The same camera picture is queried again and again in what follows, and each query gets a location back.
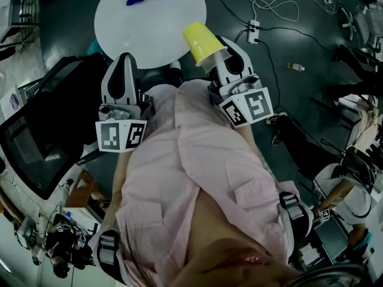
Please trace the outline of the white office chair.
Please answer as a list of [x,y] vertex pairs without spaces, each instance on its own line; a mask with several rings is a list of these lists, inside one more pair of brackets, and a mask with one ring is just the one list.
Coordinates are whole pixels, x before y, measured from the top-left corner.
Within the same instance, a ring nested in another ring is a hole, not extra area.
[[348,41],[356,38],[360,44],[376,51],[379,39],[383,38],[383,7],[358,7],[354,13],[341,7],[341,11],[346,18],[346,23],[341,27],[348,29]]

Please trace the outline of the teal bag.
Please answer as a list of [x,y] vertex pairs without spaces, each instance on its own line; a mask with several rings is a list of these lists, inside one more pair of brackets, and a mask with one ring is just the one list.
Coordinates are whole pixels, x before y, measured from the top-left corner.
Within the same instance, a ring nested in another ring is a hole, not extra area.
[[87,49],[87,55],[90,56],[92,54],[95,54],[95,53],[99,53],[101,55],[103,55],[103,50],[101,49],[101,46],[99,45],[99,43],[97,42],[97,40],[94,40],[89,48]]

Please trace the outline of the white power strip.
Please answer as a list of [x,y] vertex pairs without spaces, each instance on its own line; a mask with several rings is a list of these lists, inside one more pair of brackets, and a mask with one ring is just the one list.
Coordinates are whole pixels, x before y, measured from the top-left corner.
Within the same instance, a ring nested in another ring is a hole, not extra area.
[[247,32],[247,42],[249,44],[257,44],[259,39],[260,23],[257,20],[250,20]]

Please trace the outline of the black mesh office chair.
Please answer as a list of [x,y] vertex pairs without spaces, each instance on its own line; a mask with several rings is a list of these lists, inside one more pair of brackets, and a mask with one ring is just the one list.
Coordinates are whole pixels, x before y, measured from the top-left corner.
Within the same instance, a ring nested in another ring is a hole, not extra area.
[[100,53],[61,58],[0,125],[0,146],[11,168],[47,200],[96,138],[101,82],[108,69]]

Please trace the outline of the dark headset rim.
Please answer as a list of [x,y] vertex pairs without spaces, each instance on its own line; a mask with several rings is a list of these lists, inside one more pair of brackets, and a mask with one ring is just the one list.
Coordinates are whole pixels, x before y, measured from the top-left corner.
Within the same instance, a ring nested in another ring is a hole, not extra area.
[[336,264],[305,272],[285,287],[372,287],[372,283],[366,266]]

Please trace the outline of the pink shirt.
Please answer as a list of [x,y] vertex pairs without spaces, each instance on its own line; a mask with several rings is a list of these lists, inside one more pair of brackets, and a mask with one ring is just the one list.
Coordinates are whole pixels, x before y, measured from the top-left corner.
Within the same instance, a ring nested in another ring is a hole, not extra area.
[[277,182],[209,101],[206,81],[149,90],[156,113],[132,151],[122,201],[90,241],[95,264],[132,287],[171,287],[190,259],[220,240],[258,244],[287,264],[292,237]]

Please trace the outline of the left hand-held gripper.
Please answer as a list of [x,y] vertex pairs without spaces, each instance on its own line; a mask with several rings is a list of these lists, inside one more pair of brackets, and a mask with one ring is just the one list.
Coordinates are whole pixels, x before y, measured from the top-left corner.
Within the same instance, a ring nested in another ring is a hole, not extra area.
[[121,54],[105,73],[101,84],[103,104],[95,122],[102,152],[133,151],[143,141],[147,123],[154,116],[154,100],[140,93],[137,103],[137,79],[136,60],[130,53]]

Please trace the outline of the brown wooden cabinet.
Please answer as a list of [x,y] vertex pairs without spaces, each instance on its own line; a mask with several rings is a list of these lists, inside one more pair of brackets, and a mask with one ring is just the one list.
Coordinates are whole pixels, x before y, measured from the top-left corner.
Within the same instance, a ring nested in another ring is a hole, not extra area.
[[82,170],[69,193],[65,206],[87,210],[99,222],[102,222],[106,212],[103,205],[106,202],[108,199],[99,190],[93,176],[88,171]]

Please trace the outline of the person's right forearm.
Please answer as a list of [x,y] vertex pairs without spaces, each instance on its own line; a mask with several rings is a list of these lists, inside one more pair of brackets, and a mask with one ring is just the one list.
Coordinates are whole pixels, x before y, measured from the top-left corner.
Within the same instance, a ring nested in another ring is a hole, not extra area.
[[240,127],[237,129],[237,132],[246,140],[247,144],[252,149],[253,153],[261,159],[261,154],[259,152],[259,149],[255,143],[253,132],[250,125]]

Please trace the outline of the person's left forearm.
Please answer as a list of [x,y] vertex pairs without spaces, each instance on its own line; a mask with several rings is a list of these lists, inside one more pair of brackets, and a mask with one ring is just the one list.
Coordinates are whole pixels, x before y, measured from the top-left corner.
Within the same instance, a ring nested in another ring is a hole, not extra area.
[[113,178],[113,191],[110,205],[112,224],[116,221],[116,213],[121,205],[122,188],[127,178],[127,167],[132,153],[132,151],[129,151],[126,153],[120,153],[118,156],[116,170]]

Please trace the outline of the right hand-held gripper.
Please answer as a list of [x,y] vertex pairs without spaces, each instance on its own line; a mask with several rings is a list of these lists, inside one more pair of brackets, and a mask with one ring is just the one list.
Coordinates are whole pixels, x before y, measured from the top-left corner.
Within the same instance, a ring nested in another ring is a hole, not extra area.
[[263,87],[249,55],[233,41],[217,35],[228,49],[215,54],[218,82],[208,86],[210,101],[234,128],[257,123],[273,116],[269,91]]

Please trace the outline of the round white table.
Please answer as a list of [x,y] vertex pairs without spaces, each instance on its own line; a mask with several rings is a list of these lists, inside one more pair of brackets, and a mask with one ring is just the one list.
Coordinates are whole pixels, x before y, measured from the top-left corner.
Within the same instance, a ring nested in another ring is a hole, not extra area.
[[100,0],[95,13],[96,39],[116,59],[130,53],[140,69],[159,68],[189,52],[183,32],[206,22],[205,0]]

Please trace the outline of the black hard-shell backpack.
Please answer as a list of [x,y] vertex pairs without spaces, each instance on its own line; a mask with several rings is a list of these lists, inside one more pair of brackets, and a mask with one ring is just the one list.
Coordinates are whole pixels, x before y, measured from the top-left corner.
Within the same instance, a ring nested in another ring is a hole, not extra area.
[[345,151],[341,166],[344,174],[351,175],[365,187],[368,193],[372,192],[377,171],[373,160],[368,155],[354,146],[349,146]]

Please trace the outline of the yellow plastic cup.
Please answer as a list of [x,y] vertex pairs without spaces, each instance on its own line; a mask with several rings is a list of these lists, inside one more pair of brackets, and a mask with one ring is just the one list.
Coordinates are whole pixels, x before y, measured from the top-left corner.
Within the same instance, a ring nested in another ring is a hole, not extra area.
[[224,47],[217,37],[200,22],[187,26],[183,34],[195,62]]

